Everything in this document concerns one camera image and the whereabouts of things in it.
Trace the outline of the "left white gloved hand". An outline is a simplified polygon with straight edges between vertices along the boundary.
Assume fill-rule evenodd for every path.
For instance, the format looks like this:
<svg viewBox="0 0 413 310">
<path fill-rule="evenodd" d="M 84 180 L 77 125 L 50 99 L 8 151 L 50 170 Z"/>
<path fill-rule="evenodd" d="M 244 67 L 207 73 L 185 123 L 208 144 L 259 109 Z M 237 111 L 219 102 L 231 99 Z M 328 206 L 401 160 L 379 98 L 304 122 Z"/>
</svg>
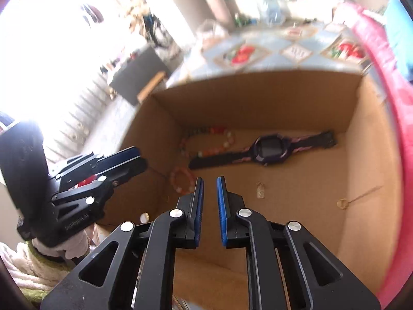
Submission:
<svg viewBox="0 0 413 310">
<path fill-rule="evenodd" d="M 38 239 L 33 239 L 31 243 L 44 256 L 58 258 L 62 255 L 64 259 L 72 260 L 87 255 L 99 245 L 100 240 L 97 225 L 93 224 L 55 247 L 47 247 Z"/>
</svg>

